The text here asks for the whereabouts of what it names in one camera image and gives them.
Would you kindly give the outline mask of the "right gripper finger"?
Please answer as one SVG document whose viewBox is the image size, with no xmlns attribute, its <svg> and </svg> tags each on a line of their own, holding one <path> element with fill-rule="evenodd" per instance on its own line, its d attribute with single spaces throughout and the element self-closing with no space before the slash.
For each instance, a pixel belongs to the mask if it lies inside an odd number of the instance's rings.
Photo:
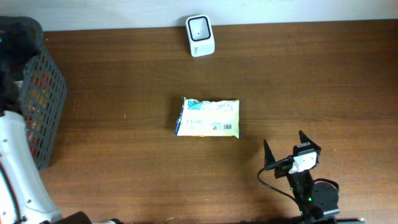
<svg viewBox="0 0 398 224">
<path fill-rule="evenodd" d="M 272 154 L 272 151 L 267 143 L 266 140 L 264 140 L 264 167 L 265 168 L 274 168 L 275 167 L 275 159 Z"/>
<path fill-rule="evenodd" d="M 299 134 L 299 137 L 300 137 L 300 142 L 302 144 L 309 143 L 314 148 L 315 151 L 321 151 L 322 150 L 321 147 L 318 144 L 314 143 L 302 130 L 300 130 L 298 132 L 298 134 Z"/>
</svg>

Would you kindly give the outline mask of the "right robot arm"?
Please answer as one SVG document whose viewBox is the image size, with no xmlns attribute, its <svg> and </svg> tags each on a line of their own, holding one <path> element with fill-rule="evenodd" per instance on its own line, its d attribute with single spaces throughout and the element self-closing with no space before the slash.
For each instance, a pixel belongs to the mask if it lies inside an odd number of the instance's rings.
<svg viewBox="0 0 398 224">
<path fill-rule="evenodd" d="M 299 131 L 300 144 L 293 147 L 293 153 L 276 161 L 272 151 L 264 141 L 264 167 L 257 173 L 258 181 L 267 188 L 292 199 L 298 206 L 301 216 L 299 223 L 336 223 L 339 214 L 339 185 L 329 179 L 314 179 L 310 173 L 319 163 L 322 151 L 303 131 Z M 276 179 L 285 177 L 290 185 L 289 195 L 261 179 L 264 171 L 273 170 Z"/>
</svg>

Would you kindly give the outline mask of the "red spaghetti packet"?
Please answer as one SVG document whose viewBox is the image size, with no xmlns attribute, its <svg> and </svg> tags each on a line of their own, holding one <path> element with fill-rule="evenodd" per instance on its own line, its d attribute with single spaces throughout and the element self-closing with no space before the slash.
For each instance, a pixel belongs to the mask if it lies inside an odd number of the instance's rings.
<svg viewBox="0 0 398 224">
<path fill-rule="evenodd" d="M 30 153 L 35 159 L 45 157 L 55 128 L 52 79 L 46 75 L 33 75 L 27 87 L 24 119 Z"/>
</svg>

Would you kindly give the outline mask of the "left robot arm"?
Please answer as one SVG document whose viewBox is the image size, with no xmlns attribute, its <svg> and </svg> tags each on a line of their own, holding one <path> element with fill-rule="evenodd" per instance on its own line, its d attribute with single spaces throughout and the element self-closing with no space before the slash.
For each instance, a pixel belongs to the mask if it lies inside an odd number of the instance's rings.
<svg viewBox="0 0 398 224">
<path fill-rule="evenodd" d="M 48 167 L 67 95 L 65 78 L 29 17 L 1 17 L 1 223 L 90 223 L 64 217 L 40 172 Z"/>
</svg>

